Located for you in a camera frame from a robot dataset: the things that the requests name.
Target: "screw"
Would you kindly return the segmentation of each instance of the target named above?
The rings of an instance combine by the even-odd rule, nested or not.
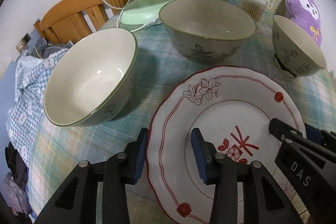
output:
[[[262,167],[261,162],[260,162],[260,161],[257,161],[257,160],[253,161],[253,162],[252,162],[252,165],[253,165],[254,167],[256,167],[256,168],[260,168],[260,167]]]
[[[221,159],[225,158],[225,155],[221,152],[218,152],[218,153],[215,154],[215,158],[221,160]]]
[[[89,164],[89,162],[87,160],[82,160],[80,163],[79,163],[79,167],[87,167],[87,165]]]
[[[119,152],[118,154],[117,154],[117,159],[124,159],[124,158],[126,158],[126,153],[124,153],[124,152]]]

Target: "ceramic bowl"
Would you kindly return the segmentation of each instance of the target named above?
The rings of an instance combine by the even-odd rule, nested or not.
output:
[[[272,41],[278,59],[294,75],[310,76],[327,68],[323,52],[313,38],[288,18],[273,17]]]
[[[159,17],[179,50],[206,61],[234,54],[257,31],[247,13],[221,0],[175,0]]]
[[[124,29],[93,33],[56,64],[44,94],[47,118],[56,126],[93,126],[126,105],[134,83],[137,40]]]

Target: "stuffed animal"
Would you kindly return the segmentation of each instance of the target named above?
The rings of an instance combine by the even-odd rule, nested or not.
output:
[[[291,21],[304,29],[320,47],[322,43],[321,20],[314,0],[285,0]]]

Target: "wooden chair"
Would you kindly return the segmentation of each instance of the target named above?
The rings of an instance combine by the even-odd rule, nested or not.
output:
[[[128,0],[106,0],[114,7],[124,7]],[[53,6],[34,27],[38,33],[54,43],[78,42],[92,33],[81,11],[86,11],[93,26],[98,30],[108,17],[102,0],[61,0]]]

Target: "white plate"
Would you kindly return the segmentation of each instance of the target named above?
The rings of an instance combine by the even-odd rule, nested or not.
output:
[[[291,97],[253,70],[219,66],[178,85],[152,119],[147,148],[148,178],[166,214],[180,224],[209,222],[214,185],[206,186],[199,178],[190,142],[195,127],[235,161],[260,160],[292,198],[293,187],[274,163],[280,142],[268,131],[272,118],[305,136],[305,125]],[[238,223],[242,223],[241,183],[238,201]]]

